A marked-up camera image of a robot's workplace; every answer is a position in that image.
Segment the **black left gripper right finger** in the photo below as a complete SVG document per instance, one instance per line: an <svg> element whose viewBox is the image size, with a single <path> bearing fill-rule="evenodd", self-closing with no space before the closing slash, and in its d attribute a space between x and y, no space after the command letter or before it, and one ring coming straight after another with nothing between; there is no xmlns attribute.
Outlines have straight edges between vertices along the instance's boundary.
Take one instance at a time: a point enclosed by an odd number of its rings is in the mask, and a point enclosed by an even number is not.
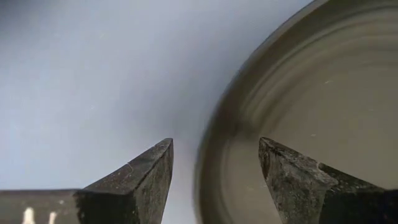
<svg viewBox="0 0 398 224"><path fill-rule="evenodd" d="M269 138L259 140L259 160L283 224L377 222L384 188Z"/></svg>

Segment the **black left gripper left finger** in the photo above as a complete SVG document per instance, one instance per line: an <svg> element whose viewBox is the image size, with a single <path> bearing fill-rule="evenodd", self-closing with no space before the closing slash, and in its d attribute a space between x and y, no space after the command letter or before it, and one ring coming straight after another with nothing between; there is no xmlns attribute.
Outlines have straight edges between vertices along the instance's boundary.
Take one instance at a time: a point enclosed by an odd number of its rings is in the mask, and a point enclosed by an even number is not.
<svg viewBox="0 0 398 224"><path fill-rule="evenodd" d="M81 224L160 224L172 180L173 139L165 138L78 194Z"/></svg>

